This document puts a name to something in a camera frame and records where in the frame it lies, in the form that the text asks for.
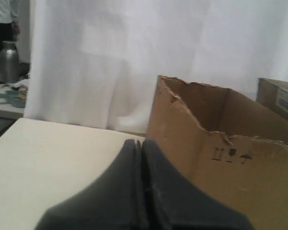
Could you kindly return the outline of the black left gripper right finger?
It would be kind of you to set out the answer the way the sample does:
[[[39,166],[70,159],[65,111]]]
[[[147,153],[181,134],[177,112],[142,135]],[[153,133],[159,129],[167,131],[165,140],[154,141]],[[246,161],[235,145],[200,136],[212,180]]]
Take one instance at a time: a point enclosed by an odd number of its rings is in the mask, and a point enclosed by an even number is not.
[[[151,230],[249,230],[248,218],[189,182],[153,140],[142,143],[142,175]]]

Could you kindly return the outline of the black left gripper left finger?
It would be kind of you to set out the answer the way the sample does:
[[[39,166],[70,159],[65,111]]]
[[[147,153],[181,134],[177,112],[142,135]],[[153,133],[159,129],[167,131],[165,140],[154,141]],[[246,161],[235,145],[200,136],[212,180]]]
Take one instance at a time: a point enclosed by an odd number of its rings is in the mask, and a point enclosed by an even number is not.
[[[139,141],[126,140],[111,165],[94,182],[49,208],[36,229],[144,229],[140,147]]]

